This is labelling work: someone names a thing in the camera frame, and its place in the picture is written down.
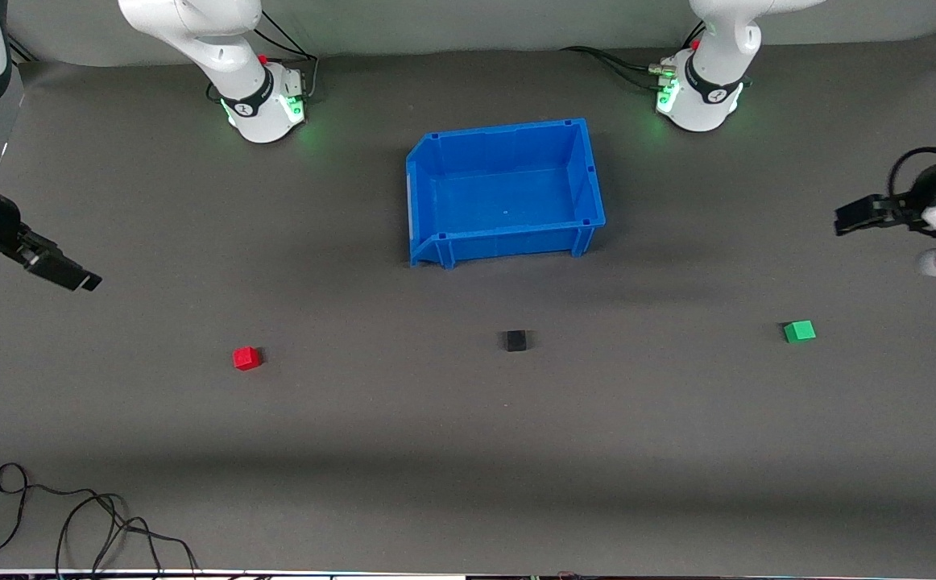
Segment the blue crate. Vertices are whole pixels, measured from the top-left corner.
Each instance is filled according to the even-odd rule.
[[[604,225],[582,118],[431,133],[407,155],[410,265],[571,250]]]

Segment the gray wall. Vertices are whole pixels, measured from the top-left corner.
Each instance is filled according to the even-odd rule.
[[[667,47],[694,25],[686,0],[263,0],[309,51],[413,54],[460,49]],[[46,60],[93,66],[180,63],[130,29],[115,0],[14,0],[10,28]],[[768,44],[858,43],[936,32],[936,0],[828,0],[763,19]],[[250,35],[255,48],[276,55]]]

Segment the gray floor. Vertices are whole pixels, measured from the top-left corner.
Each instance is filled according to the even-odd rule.
[[[208,568],[936,578],[931,243],[831,229],[936,144],[936,36],[752,75],[688,135],[586,56],[334,59],[256,147],[194,67],[33,70],[0,191],[106,280],[0,260],[0,463],[121,492]],[[567,117],[592,252],[408,267],[419,137]],[[802,318],[819,339],[785,344]],[[70,504],[36,496],[0,566],[51,565]],[[84,566],[104,528],[78,525]]]

